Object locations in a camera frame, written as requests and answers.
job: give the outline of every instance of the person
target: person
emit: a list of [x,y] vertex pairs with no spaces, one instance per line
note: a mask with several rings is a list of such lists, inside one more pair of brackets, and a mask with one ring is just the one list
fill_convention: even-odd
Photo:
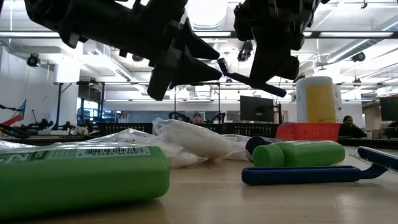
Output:
[[193,124],[202,124],[201,115],[198,113],[193,115],[192,123]]
[[340,137],[349,137],[349,138],[366,137],[366,134],[354,124],[353,117],[349,115],[344,117],[343,124],[340,126],[338,135]]

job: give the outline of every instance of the green bottle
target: green bottle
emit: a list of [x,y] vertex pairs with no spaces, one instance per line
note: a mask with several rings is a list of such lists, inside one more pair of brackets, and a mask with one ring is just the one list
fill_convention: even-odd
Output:
[[344,158],[344,147],[333,141],[277,142],[258,146],[253,152],[256,167],[330,166]]
[[61,144],[0,151],[0,220],[147,200],[169,189],[161,148]]

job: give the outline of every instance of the railing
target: railing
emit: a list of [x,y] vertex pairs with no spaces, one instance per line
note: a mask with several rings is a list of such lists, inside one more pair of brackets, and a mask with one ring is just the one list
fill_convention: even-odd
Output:
[[[274,138],[279,124],[198,124],[218,134],[239,134],[243,136],[263,136]],[[118,133],[128,128],[143,131],[152,134],[152,123],[102,123],[99,124],[99,133],[101,136]]]

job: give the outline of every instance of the bottle label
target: bottle label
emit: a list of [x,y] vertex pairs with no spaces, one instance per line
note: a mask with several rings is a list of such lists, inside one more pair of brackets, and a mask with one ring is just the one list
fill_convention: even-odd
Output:
[[54,159],[89,159],[122,156],[150,156],[148,146],[121,146],[121,147],[78,147],[78,149],[61,149],[48,151],[24,151],[0,153],[0,164],[10,162],[27,162]]
[[335,123],[335,112],[333,85],[319,84],[307,87],[308,123]]

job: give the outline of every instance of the red box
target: red box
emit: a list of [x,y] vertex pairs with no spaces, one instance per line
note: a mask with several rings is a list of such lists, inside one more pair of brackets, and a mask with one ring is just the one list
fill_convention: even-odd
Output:
[[281,124],[276,138],[284,141],[293,140],[331,140],[337,141],[340,123],[292,123]]

